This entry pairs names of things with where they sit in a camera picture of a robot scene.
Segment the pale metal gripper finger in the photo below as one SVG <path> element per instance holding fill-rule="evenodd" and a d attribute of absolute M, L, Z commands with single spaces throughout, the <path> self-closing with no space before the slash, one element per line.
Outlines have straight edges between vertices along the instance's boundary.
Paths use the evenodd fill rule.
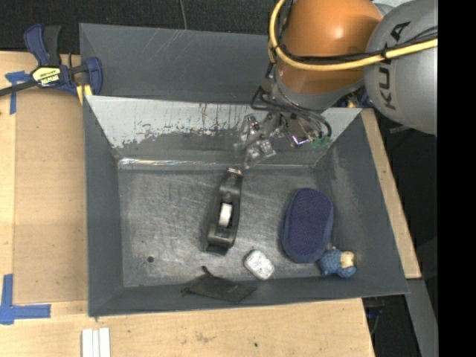
<path fill-rule="evenodd" d="M 246 170 L 256 166 L 263 160 L 276 155 L 270 140 L 256 141 L 245 148 L 244 168 Z"/>
<path fill-rule="evenodd" d="M 234 143 L 235 152 L 244 152 L 253 147 L 261 139 L 262 125 L 254 115 L 246 115 L 239 130 L 238 138 Z"/>

